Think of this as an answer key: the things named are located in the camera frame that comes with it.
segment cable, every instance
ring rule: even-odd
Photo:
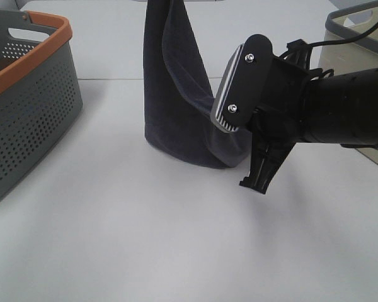
[[[343,39],[343,40],[321,41],[321,42],[315,42],[315,43],[300,45],[300,46],[295,47],[293,49],[289,49],[288,51],[284,52],[279,57],[281,59],[284,59],[285,57],[287,57],[288,55],[290,55],[294,52],[298,52],[299,50],[308,49],[309,53],[307,55],[307,67],[309,67],[309,63],[310,63],[310,60],[311,60],[311,52],[312,52],[312,49],[314,47],[325,46],[325,45],[341,45],[341,44],[353,43],[353,42],[359,41],[359,40],[369,36],[371,33],[376,31],[377,29],[378,29],[378,22],[372,28],[370,28],[369,30],[367,30],[367,31],[365,31],[365,32],[363,32],[363,33],[361,33],[357,36],[353,36],[351,38],[347,38],[347,39]]]

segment gray laundry basket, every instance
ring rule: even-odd
[[[9,28],[46,33],[43,42]],[[50,150],[82,107],[67,19],[0,10],[0,199]]]
[[[370,15],[369,20],[350,27],[345,26],[348,17],[362,13]],[[378,1],[336,11],[328,16],[325,40],[350,38],[368,30],[377,22]],[[324,70],[334,68],[335,74],[378,67],[378,29],[356,43],[323,47],[319,66]],[[378,150],[363,148],[359,151],[378,164]]]

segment dark towel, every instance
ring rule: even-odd
[[[147,2],[144,96],[145,136],[158,149],[213,168],[249,154],[250,133],[226,134],[210,121],[214,97],[183,0]]]

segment white table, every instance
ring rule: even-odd
[[[280,55],[288,42],[324,38],[336,7],[327,0],[223,0],[186,4],[209,77],[221,77],[237,46],[255,33],[266,35]],[[71,47],[80,79],[142,79],[146,3],[32,1],[24,10],[61,14],[74,32]],[[319,49],[312,66],[318,65]]]
[[[238,186],[248,160],[219,171],[150,147],[142,80],[80,85],[74,126],[0,202],[0,302],[378,301],[363,155],[298,144],[262,196]]]

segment bolt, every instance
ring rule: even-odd
[[[235,104],[232,104],[232,105],[229,105],[228,106],[228,112],[230,112],[230,113],[235,113],[235,112],[237,112],[237,105],[235,105]]]
[[[255,60],[255,56],[252,53],[245,56],[246,63],[253,63],[254,60]]]

